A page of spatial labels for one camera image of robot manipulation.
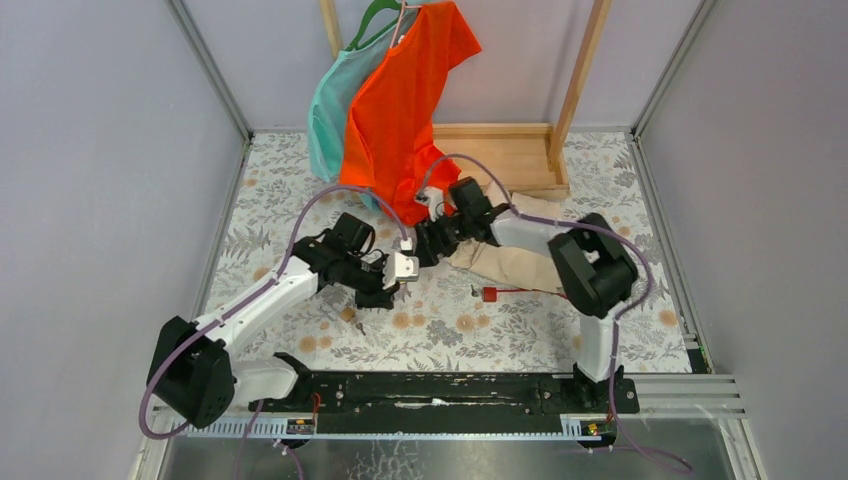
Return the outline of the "brass padlock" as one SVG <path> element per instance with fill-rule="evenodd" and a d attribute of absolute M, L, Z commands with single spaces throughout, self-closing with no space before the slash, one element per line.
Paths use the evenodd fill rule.
<path fill-rule="evenodd" d="M 345 307 L 339 312 L 339 318 L 346 322 L 353 322 L 356 317 L 356 310 L 351 307 Z"/>

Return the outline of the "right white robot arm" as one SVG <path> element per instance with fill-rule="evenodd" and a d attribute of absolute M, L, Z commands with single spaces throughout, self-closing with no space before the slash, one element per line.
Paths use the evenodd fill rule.
<path fill-rule="evenodd" d="M 573 366 L 575 402 L 589 412 L 607 405 L 619 377 L 610 312 L 630 298 L 639 274 L 624 246 L 609 236 L 605 219 L 589 214 L 556 224 L 508 202 L 493 204 L 471 177 L 447 190 L 425 187 L 415 200 L 428 210 L 415 225 L 415 255 L 423 267 L 436 265 L 466 240 L 551 260 L 566 299 L 581 315 L 584 349 Z"/>

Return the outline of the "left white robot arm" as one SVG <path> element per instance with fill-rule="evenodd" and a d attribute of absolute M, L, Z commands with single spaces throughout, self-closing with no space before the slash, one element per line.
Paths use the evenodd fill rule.
<path fill-rule="evenodd" d="M 344 213 L 331 228 L 290 245 L 282 264 L 224 306 L 194 320 L 175 316 L 160 330 L 139 411 L 149 437 L 151 398 L 178 413 L 186 425 L 205 428 L 232 405 L 274 399 L 296 411 L 309 401 L 310 385 L 294 361 L 235 356 L 275 318 L 325 287 L 350 288 L 359 308 L 390 309 L 405 274 L 416 275 L 413 241 L 401 234 L 397 251 L 366 261 L 374 228 Z"/>

